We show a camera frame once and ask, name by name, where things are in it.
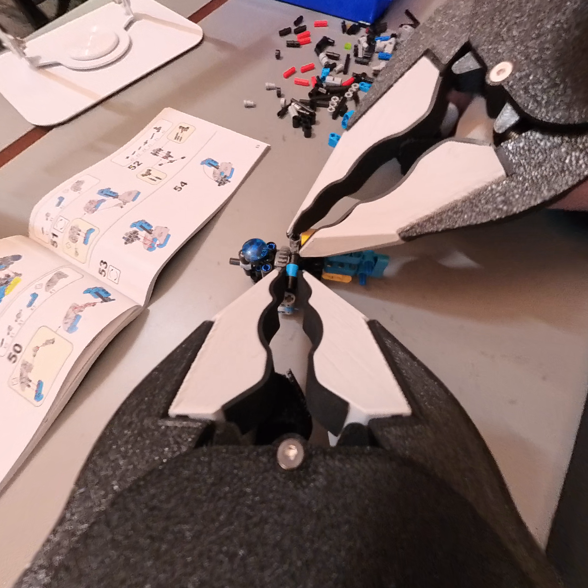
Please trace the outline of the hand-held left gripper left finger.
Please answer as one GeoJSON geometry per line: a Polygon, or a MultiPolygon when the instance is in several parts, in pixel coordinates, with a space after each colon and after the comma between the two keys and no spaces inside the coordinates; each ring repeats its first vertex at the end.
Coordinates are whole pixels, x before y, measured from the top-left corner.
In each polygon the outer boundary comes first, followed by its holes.
{"type": "Polygon", "coordinates": [[[260,391],[273,367],[269,341],[279,328],[276,311],[270,334],[264,334],[262,319],[276,301],[272,288],[280,277],[280,272],[270,272],[212,318],[170,405],[170,417],[226,420],[237,401],[260,391]]]}

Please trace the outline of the grey desk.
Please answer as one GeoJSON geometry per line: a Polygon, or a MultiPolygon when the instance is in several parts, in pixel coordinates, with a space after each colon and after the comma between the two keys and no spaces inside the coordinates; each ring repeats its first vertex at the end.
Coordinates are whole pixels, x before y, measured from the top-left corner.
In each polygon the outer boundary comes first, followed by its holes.
{"type": "MultiPolygon", "coordinates": [[[[166,265],[151,302],[102,352],[1,497],[1,587],[11,587],[58,520],[101,431],[135,386],[202,321],[251,283],[228,259],[251,237],[282,244],[329,157],[339,123],[324,112],[312,138],[264,88],[308,63],[312,47],[275,60],[278,30],[301,14],[275,1],[172,1],[203,28],[196,49],[75,120],[32,128],[1,104],[1,236],[24,234],[55,186],[173,107],[268,143],[232,200],[166,265]]],[[[541,545],[574,446],[587,384],[587,233],[540,210],[497,225],[393,247],[398,273],[334,284],[378,320],[458,398],[484,436],[541,545]]]]}

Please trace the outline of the open instruction booklet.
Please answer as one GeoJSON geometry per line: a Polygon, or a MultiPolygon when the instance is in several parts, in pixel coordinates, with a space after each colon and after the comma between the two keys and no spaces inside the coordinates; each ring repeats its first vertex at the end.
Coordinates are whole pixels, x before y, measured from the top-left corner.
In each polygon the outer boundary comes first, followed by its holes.
{"type": "Polygon", "coordinates": [[[1,491],[267,143],[167,107],[1,239],[1,491]]]}

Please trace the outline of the blue beam with black pins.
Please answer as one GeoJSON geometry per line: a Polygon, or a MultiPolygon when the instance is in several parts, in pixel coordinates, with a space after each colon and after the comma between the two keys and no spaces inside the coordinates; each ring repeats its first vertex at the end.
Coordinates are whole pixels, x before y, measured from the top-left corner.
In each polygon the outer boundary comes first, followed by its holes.
{"type": "Polygon", "coordinates": [[[286,275],[285,294],[282,303],[277,309],[283,315],[292,315],[295,311],[299,263],[299,254],[292,252],[289,247],[281,247],[276,254],[275,267],[284,269],[286,275]]]}

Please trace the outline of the blue storage bin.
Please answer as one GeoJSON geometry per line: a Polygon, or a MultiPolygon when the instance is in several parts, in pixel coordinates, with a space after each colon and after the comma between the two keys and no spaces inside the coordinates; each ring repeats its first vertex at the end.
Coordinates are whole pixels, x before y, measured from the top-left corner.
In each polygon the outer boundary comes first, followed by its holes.
{"type": "Polygon", "coordinates": [[[395,1],[283,1],[283,3],[353,22],[371,24],[382,17],[395,1]]]}

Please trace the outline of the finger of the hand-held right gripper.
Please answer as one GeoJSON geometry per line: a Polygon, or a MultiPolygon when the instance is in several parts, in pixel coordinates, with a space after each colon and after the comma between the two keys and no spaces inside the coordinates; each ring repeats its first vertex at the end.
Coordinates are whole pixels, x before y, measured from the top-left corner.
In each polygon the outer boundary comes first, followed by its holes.
{"type": "Polygon", "coordinates": [[[356,193],[397,156],[406,140],[436,135],[447,109],[447,88],[447,79],[428,55],[379,97],[373,84],[292,220],[288,236],[310,229],[337,202],[356,193]]]}
{"type": "Polygon", "coordinates": [[[314,232],[300,255],[317,258],[395,245],[405,226],[505,176],[489,144],[448,139],[423,155],[388,194],[357,204],[338,223],[314,232]]]}

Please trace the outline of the black grey gear assembly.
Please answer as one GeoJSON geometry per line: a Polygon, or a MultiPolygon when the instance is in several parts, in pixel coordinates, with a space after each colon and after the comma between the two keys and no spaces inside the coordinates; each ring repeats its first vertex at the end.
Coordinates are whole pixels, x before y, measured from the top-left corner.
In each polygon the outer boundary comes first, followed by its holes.
{"type": "Polygon", "coordinates": [[[278,252],[275,242],[252,238],[243,244],[236,258],[229,259],[229,264],[241,268],[252,283],[257,283],[274,270],[278,252]]]}

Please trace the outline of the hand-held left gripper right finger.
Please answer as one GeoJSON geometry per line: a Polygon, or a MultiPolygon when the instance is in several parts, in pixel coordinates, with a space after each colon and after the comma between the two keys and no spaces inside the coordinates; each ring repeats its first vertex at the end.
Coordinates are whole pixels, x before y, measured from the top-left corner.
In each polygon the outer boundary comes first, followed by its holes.
{"type": "Polygon", "coordinates": [[[303,329],[312,342],[306,379],[311,414],[318,420],[410,415],[368,318],[307,272],[303,291],[303,329]]]}

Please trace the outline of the pile of loose small bricks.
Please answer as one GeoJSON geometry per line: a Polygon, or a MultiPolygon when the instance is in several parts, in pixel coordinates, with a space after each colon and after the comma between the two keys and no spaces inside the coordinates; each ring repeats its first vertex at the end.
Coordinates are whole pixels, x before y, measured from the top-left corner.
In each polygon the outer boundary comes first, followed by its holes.
{"type": "Polygon", "coordinates": [[[360,101],[423,18],[410,7],[390,21],[389,9],[376,22],[353,22],[282,1],[296,8],[289,20],[268,29],[268,76],[239,100],[243,111],[266,113],[306,139],[339,142],[360,101]]]}

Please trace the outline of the blue yellow brick assembly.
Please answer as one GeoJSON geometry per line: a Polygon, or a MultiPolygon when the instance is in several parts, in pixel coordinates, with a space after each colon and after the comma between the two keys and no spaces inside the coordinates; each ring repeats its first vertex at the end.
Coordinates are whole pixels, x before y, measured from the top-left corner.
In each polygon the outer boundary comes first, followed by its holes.
{"type": "Polygon", "coordinates": [[[381,278],[390,261],[386,254],[375,251],[352,252],[324,258],[322,279],[349,283],[354,277],[365,286],[370,277],[381,278]]]}

